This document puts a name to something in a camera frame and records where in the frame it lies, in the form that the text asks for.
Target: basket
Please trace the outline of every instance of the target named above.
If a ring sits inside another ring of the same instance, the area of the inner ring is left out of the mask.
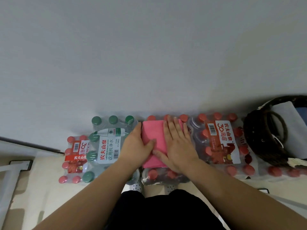
[[[270,100],[257,110],[249,113],[244,119],[244,135],[251,150],[255,152],[261,159],[273,166],[290,167],[289,158],[294,158],[287,152],[282,143],[287,141],[288,131],[287,126],[280,115],[271,111],[273,105],[291,101],[294,107],[307,107],[307,96],[293,95],[282,96]],[[274,133],[271,119],[272,115],[276,116],[282,123],[284,130],[284,138],[278,139]],[[307,168],[307,162],[300,159],[295,159],[298,162],[297,167]]]

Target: folded pink cloth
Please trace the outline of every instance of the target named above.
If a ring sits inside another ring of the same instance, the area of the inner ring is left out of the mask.
[[[179,120],[179,124],[183,129],[182,121]],[[159,150],[164,154],[167,154],[167,146],[164,138],[163,120],[144,121],[142,126],[142,140],[144,144],[147,144],[151,139],[156,139],[156,145],[154,150]],[[143,164],[144,168],[160,168],[167,167],[162,161],[160,161],[155,155],[150,154],[147,161]]]

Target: person's left hand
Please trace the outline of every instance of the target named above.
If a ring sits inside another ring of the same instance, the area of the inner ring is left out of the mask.
[[[125,161],[134,170],[141,167],[151,153],[156,140],[151,140],[144,145],[141,139],[142,124],[139,122],[125,139],[118,160]]]

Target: person's left arm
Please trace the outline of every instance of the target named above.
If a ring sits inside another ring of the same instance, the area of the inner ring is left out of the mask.
[[[138,123],[125,139],[118,160],[33,230],[102,229],[128,178],[147,160],[154,143],[143,144]]]

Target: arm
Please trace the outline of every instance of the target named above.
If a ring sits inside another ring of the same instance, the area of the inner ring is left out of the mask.
[[[307,219],[257,189],[203,162],[191,144],[186,124],[164,123],[167,156],[158,156],[172,170],[186,175],[231,229],[303,229]]]
[[[33,230],[102,229],[128,178],[148,158],[154,141],[144,145],[141,123],[125,139],[118,160]]]

